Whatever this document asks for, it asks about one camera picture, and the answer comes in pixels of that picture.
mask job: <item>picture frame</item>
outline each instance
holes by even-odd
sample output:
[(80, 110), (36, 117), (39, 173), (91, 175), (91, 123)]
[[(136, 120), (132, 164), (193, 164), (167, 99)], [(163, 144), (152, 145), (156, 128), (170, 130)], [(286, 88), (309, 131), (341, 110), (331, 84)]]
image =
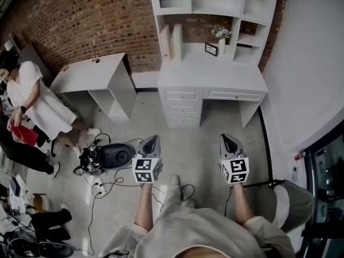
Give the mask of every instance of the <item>picture frame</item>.
[(217, 54), (218, 54), (218, 47), (216, 47), (214, 45), (211, 45), (209, 43), (205, 43), (204, 51), (206, 53), (209, 53), (209, 54), (213, 55), (213, 56), (217, 56)]

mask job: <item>black hair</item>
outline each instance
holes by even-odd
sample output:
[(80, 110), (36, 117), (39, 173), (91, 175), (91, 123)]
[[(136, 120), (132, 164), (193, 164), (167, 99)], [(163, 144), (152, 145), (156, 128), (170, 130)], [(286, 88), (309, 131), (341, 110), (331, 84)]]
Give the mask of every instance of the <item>black hair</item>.
[(0, 68), (11, 72), (13, 69), (18, 67), (18, 59), (19, 56), (16, 52), (12, 50), (4, 51), (0, 55)]

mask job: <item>beige shirt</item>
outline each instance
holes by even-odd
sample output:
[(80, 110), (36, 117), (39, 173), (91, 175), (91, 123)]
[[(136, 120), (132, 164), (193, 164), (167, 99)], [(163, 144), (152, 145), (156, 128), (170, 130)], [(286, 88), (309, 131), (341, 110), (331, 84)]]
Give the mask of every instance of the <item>beige shirt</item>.
[(137, 225), (120, 227), (99, 257), (175, 258), (192, 247), (211, 248), (228, 258), (269, 257), (270, 249), (283, 258), (295, 257), (289, 237), (263, 217), (242, 227), (213, 209), (188, 207), (160, 217), (149, 232)]

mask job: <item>white vase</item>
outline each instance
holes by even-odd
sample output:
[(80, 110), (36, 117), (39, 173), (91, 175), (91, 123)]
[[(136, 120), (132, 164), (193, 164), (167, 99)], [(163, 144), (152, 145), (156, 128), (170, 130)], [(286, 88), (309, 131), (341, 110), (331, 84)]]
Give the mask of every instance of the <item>white vase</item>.
[(219, 40), (219, 53), (218, 55), (224, 55), (226, 49), (226, 39), (220, 39)]

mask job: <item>red bag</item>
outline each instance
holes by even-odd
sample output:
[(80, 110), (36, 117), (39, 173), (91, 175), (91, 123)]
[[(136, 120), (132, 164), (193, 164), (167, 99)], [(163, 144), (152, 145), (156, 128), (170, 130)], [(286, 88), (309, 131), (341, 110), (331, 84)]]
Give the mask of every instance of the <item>red bag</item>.
[(22, 142), (34, 146), (37, 142), (38, 133), (33, 132), (32, 130), (26, 128), (23, 125), (19, 125), (15, 127), (14, 125), (11, 126), (11, 131), (14, 135), (17, 136)]

